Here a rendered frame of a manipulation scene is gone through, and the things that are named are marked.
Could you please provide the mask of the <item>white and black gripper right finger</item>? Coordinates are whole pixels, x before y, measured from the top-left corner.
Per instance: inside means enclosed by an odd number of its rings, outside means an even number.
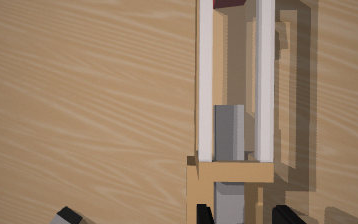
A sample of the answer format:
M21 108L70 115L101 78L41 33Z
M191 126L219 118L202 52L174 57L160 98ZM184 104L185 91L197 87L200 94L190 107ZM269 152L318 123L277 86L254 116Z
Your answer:
M306 224L287 205L276 205L272 209L272 224Z

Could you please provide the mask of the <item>grey square stick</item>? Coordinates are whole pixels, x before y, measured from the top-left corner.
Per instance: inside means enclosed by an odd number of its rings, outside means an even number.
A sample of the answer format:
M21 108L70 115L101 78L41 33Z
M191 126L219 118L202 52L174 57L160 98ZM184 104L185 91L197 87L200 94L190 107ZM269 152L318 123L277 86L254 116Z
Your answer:
M79 224L83 217L65 206L52 219L50 224Z
M244 182L214 182L214 223L244 224Z

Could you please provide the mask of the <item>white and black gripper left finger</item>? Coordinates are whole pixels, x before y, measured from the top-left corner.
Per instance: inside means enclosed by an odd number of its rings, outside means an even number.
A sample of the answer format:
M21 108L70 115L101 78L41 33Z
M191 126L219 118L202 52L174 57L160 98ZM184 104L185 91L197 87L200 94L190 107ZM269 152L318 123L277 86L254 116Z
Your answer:
M211 209L206 204L197 204L196 224L215 224Z

